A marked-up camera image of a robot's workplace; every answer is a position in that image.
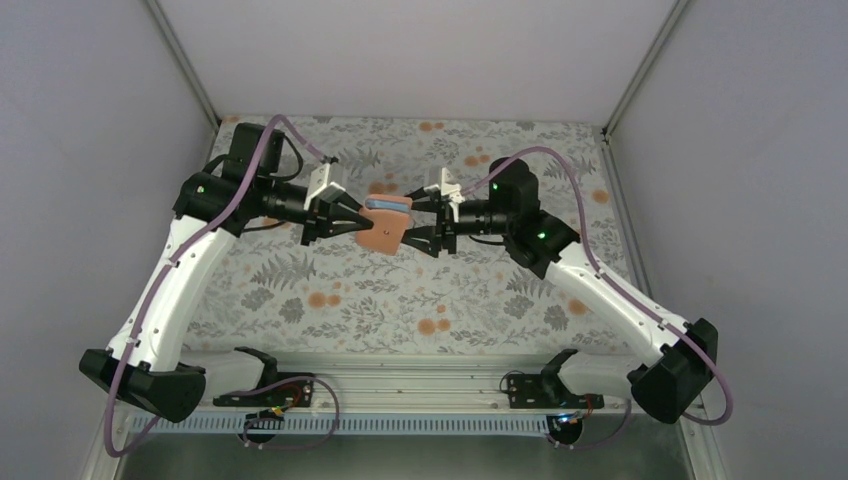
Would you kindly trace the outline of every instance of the gray wall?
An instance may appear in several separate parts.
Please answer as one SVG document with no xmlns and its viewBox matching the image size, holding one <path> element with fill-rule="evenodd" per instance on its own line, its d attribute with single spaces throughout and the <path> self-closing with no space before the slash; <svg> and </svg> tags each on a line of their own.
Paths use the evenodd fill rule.
<svg viewBox="0 0 848 480">
<path fill-rule="evenodd" d="M 694 2 L 613 134 L 656 296 L 719 328 L 734 478 L 848 466 L 846 25 L 844 0 Z"/>
<path fill-rule="evenodd" d="M 77 372 L 150 274 L 211 128 L 140 1 L 0 15 L 0 478 L 76 478 L 105 395 Z"/>
</svg>

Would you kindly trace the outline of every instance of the orange dot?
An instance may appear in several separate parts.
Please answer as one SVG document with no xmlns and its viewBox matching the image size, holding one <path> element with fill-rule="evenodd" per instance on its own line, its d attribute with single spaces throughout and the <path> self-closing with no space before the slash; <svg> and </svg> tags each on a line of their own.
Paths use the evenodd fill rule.
<svg viewBox="0 0 848 480">
<path fill-rule="evenodd" d="M 327 297 L 321 292 L 315 292 L 309 296 L 309 306 L 312 308 L 322 308 L 327 304 Z"/>
<path fill-rule="evenodd" d="M 592 200 L 598 203 L 607 203 L 609 202 L 609 193 L 606 190 L 595 190 L 592 192 Z"/>
<path fill-rule="evenodd" d="M 584 313 L 588 312 L 589 309 L 586 307 L 586 305 L 583 305 L 583 302 L 581 302 L 580 300 L 572 298 L 568 301 L 568 311 L 575 315 L 583 315 Z"/>
<path fill-rule="evenodd" d="M 383 182 L 374 182 L 368 186 L 368 193 L 385 193 L 386 186 Z"/>
<path fill-rule="evenodd" d="M 429 337 L 436 333 L 436 324 L 429 318 L 424 318 L 418 322 L 418 333 L 425 337 Z"/>
</svg>

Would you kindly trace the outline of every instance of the white plastic part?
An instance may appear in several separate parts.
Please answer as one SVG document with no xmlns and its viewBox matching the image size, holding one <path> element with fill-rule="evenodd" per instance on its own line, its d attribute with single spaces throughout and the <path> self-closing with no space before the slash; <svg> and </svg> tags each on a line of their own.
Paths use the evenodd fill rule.
<svg viewBox="0 0 848 480">
<path fill-rule="evenodd" d="M 180 362 L 206 370 L 206 390 L 201 401 L 237 390 L 253 390 L 265 364 L 253 355 L 231 352 L 183 352 Z"/>
<path fill-rule="evenodd" d="M 456 181 L 453 174 L 445 167 L 433 167 L 427 172 L 427 185 L 424 187 L 427 193 L 438 191 L 442 198 L 448 200 L 453 210 L 453 218 L 459 218 L 459 204 L 465 201 L 462 196 L 462 185 Z"/>
<path fill-rule="evenodd" d="M 564 288 L 605 320 L 627 342 L 633 353 L 645 365 L 653 365 L 662 357 L 663 345 L 673 346 L 678 338 L 657 322 L 648 318 L 633 304 L 618 294 L 595 270 L 586 257 L 583 245 L 574 242 L 560 253 L 560 261 L 548 267 L 545 279 Z M 603 272 L 624 287 L 636 300 L 642 302 L 663 319 L 685 332 L 686 320 L 658 305 L 598 260 Z"/>
<path fill-rule="evenodd" d="M 141 301 L 159 270 L 170 263 L 169 257 L 186 239 L 205 225 L 206 222 L 188 216 L 171 222 L 171 231 L 168 233 L 165 249 L 162 251 L 153 275 L 148 280 L 129 319 L 124 322 L 118 334 L 109 341 L 112 357 L 121 358 L 124 353 L 124 347 L 133 327 L 132 322 L 136 320 Z M 209 232 L 186 251 L 180 259 L 179 266 L 168 272 L 147 311 L 141 333 L 138 335 L 138 345 L 130 355 L 129 365 L 137 366 L 139 362 L 146 362 L 150 365 L 152 372 L 168 372 L 176 368 L 183 338 L 200 297 L 206 290 L 215 268 L 235 241 L 236 237 L 223 228 Z"/>
<path fill-rule="evenodd" d="M 337 163 L 325 163 L 316 168 L 309 176 L 303 209 L 312 208 L 312 200 L 316 198 L 325 202 L 332 202 L 339 198 L 345 192 L 346 176 L 345 169 Z"/>
<path fill-rule="evenodd" d="M 575 395 L 601 394 L 631 398 L 627 374 L 641 364 L 633 355 L 590 355 L 578 352 L 562 365 L 559 379 Z"/>
</svg>

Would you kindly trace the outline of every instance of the white backdrop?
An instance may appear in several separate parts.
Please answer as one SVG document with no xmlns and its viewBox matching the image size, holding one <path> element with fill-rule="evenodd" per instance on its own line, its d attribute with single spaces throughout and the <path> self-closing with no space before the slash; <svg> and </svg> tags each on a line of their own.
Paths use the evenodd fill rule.
<svg viewBox="0 0 848 480">
<path fill-rule="evenodd" d="M 674 0 L 160 0 L 219 114 L 604 124 Z"/>
</svg>

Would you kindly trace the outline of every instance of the black mounting plate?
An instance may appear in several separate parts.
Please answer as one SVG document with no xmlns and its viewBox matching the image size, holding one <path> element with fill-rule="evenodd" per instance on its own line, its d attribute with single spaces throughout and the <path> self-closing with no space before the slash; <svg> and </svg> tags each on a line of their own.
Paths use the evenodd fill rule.
<svg viewBox="0 0 848 480">
<path fill-rule="evenodd" d="M 575 408 L 587 409 L 592 402 L 592 409 L 604 407 L 602 395 L 575 395 L 565 388 L 556 398 L 549 389 L 545 388 L 540 374 L 510 373 L 506 376 L 506 392 L 509 395 L 509 408 L 521 409 L 551 409 Z"/>
<path fill-rule="evenodd" d="M 306 372 L 277 372 L 277 382 L 292 377 L 314 377 L 315 375 Z M 240 397 L 238 395 L 221 395 L 212 399 L 212 404 L 216 407 L 276 407 L 286 405 L 287 400 L 294 400 L 295 390 L 286 388 L 288 385 L 297 385 L 303 394 L 300 400 L 293 407 L 309 407 L 312 405 L 312 392 L 315 385 L 311 380 L 299 380 L 286 384 L 278 389 L 271 390 L 259 395 L 251 395 L 249 397 Z"/>
</svg>

